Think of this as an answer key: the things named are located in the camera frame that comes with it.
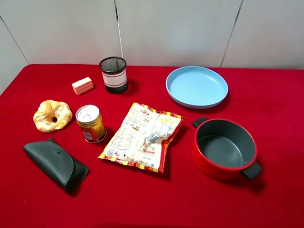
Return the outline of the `black mesh pen holder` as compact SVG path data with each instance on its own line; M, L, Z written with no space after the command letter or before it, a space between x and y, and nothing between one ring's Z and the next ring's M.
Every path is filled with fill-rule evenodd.
M107 57L100 61L105 88L111 94L119 94L127 90L126 61L122 57Z

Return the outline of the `light blue plate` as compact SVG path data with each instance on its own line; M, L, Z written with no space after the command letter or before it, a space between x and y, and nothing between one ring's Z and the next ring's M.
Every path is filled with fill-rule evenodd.
M175 102L193 109L213 108L228 94L225 79L200 66L184 66L173 70L165 84L169 96Z

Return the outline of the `yellow red snack bag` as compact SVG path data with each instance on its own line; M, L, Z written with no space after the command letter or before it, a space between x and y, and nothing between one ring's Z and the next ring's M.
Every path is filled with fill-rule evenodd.
M184 120L181 115L133 103L99 158L163 173L168 145Z

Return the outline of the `black leather glasses case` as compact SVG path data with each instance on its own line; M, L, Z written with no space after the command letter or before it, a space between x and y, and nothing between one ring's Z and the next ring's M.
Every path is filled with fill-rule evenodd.
M89 173L89 168L71 156L51 137L23 146L26 155L62 190L71 194Z

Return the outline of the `red tablecloth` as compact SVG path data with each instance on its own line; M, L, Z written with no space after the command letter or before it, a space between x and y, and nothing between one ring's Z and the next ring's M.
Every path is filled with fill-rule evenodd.
M0 96L0 225L3 228L301 228L304 225L304 73L302 70L218 68L229 93L206 110L184 108L166 91L172 67L128 66L128 89L105 90L97 65L29 65ZM91 78L77 95L72 84ZM73 112L96 105L107 137L88 143L76 121L42 133L33 115L48 99ZM185 117L169 144L165 170L144 171L99 155L134 102ZM196 167L192 121L234 121L257 145L261 173L223 182ZM27 143L53 138L90 173L65 193L24 153Z

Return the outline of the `pink eraser block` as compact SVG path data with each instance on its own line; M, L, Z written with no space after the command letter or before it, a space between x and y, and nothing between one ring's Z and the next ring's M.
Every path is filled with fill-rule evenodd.
M94 88L91 78L86 77L72 84L72 88L77 95L80 95Z

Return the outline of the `gold drink can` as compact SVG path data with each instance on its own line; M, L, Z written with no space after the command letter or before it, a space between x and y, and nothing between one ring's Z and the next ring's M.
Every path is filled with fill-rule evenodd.
M98 143L106 137L107 130L97 106L88 104L80 107L76 112L76 122L87 142Z

